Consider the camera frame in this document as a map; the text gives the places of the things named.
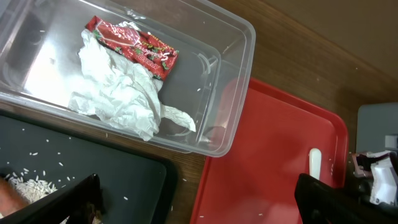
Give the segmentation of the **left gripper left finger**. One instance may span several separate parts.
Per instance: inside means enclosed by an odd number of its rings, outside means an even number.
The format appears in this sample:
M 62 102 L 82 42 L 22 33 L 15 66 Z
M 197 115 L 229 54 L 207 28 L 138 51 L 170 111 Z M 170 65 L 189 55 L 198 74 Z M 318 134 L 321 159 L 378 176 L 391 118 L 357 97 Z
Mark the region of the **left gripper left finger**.
M 1 223 L 102 223 L 103 191 L 96 174 L 63 186 L 56 192 L 1 218 Z

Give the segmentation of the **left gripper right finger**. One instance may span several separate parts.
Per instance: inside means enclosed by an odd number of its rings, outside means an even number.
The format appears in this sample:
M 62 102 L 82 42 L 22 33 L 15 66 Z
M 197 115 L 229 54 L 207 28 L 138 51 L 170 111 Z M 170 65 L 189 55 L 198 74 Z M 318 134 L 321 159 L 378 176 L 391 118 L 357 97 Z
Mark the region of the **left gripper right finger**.
M 308 174 L 299 175 L 294 197 L 303 224 L 397 224 L 396 213 L 361 205 Z

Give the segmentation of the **white plastic spoon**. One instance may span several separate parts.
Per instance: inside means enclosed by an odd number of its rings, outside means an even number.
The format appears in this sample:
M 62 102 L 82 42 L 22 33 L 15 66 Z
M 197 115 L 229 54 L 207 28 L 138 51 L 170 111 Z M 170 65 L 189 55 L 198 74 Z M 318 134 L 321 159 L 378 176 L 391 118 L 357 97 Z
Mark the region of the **white plastic spoon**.
M 309 174 L 313 178 L 320 180 L 322 153 L 318 148 L 312 148 L 308 156 L 309 156 Z

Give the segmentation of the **white rice pile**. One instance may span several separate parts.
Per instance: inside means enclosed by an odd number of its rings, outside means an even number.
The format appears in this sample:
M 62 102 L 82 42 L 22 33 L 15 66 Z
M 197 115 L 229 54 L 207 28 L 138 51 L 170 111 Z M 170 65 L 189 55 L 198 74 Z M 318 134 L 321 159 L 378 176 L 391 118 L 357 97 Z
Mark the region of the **white rice pile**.
M 36 179 L 24 180 L 15 174 L 1 177 L 1 218 L 57 191 L 55 184 Z

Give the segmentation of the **white tissue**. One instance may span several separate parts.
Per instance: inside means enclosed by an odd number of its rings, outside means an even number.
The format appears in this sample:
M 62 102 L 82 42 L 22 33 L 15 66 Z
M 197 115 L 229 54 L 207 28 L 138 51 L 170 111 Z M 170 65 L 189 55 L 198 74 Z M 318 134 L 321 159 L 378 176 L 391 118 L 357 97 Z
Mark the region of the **white tissue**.
M 129 61 L 101 45 L 88 29 L 81 32 L 83 87 L 71 93 L 68 109 L 97 116 L 113 128 L 129 131 L 148 141 L 159 132 L 163 118 L 195 131 L 186 112 L 163 105 L 158 97 L 162 81 L 139 63 Z

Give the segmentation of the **red snack wrapper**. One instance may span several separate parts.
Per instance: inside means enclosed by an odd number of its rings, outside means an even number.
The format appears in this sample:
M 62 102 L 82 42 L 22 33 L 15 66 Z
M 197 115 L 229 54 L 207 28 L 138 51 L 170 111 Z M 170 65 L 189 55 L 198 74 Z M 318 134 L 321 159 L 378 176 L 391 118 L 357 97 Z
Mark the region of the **red snack wrapper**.
M 158 80 L 164 81 L 177 62 L 179 51 L 148 32 L 128 25 L 114 25 L 98 16 L 93 17 L 85 28 L 99 42 L 141 64 Z

